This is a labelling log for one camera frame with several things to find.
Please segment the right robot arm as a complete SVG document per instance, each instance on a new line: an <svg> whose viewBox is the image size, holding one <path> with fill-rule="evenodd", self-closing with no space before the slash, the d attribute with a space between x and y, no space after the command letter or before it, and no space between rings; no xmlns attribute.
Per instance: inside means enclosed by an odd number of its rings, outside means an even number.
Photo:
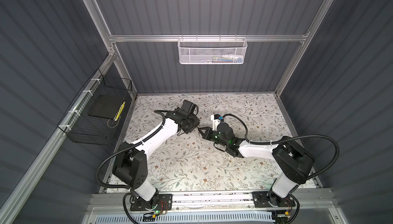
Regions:
<svg viewBox="0 0 393 224"><path fill-rule="evenodd" d="M283 143L284 140L289 139L288 136L282 137L278 145L270 142L267 146L254 145L236 137L232 128L224 122L214 127L199 128L198 132L203 139L213 142L216 149L233 157L275 160L282 173L274 181L266 199L276 207L289 200L290 194L299 185L306 183L315 161L315 158L296 141Z"/></svg>

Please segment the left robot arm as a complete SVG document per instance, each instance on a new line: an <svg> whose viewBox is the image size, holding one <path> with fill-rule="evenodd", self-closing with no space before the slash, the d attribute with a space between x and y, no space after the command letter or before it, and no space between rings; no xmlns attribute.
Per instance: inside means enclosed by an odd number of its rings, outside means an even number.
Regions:
<svg viewBox="0 0 393 224"><path fill-rule="evenodd" d="M181 133L191 133L200 123L197 117L198 106L187 100L175 110L155 110L154 113L162 117L162 122L135 142L124 142L120 149L130 146L135 148L118 154L112 169L112 174L149 206L158 201L159 190L147 180L148 159L169 138Z"/></svg>

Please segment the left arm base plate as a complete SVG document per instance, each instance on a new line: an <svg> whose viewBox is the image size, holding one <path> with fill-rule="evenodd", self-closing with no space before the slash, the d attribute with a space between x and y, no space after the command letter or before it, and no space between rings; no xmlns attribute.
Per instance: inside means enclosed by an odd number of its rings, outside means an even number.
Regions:
<svg viewBox="0 0 393 224"><path fill-rule="evenodd" d="M172 209L173 195L158 194L154 195L150 201L142 197L132 198L130 211L169 211Z"/></svg>

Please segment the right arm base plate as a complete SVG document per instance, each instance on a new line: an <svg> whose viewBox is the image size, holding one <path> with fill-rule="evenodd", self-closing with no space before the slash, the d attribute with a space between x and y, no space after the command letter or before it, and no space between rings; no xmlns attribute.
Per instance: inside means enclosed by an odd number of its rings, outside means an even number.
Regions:
<svg viewBox="0 0 393 224"><path fill-rule="evenodd" d="M252 199L256 208L289 207L291 209L296 206L292 197L282 198L272 191L254 191L252 192Z"/></svg>

